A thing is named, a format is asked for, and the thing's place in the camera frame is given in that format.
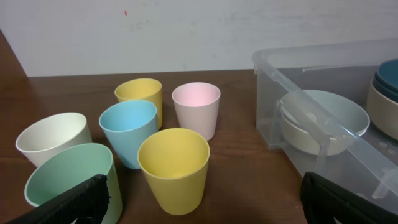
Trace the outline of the dark blue bowl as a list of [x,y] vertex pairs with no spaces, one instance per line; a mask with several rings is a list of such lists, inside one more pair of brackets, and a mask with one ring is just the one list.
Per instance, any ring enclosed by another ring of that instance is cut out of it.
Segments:
[[388,60],[380,64],[377,69],[376,78],[386,88],[397,92],[397,59]]
[[395,93],[394,91],[388,89],[385,87],[378,79],[377,74],[374,75],[374,78],[372,80],[372,85],[373,87],[382,95],[387,97],[388,99],[394,101],[397,103],[398,100],[398,94]]

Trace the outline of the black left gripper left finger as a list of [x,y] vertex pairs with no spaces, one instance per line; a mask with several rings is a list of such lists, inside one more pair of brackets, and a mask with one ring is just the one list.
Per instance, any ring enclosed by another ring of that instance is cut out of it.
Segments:
[[110,198],[107,177],[97,174],[8,224],[101,224]]

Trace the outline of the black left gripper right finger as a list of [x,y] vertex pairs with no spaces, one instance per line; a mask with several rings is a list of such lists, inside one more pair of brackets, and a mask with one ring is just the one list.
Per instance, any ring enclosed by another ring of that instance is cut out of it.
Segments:
[[308,224],[397,223],[397,215],[314,173],[306,172],[300,200]]

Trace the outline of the beige large bowl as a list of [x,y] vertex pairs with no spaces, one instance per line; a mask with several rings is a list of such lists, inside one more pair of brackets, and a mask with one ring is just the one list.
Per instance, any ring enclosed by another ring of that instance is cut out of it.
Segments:
[[366,110],[373,124],[383,133],[397,140],[397,103],[369,87]]

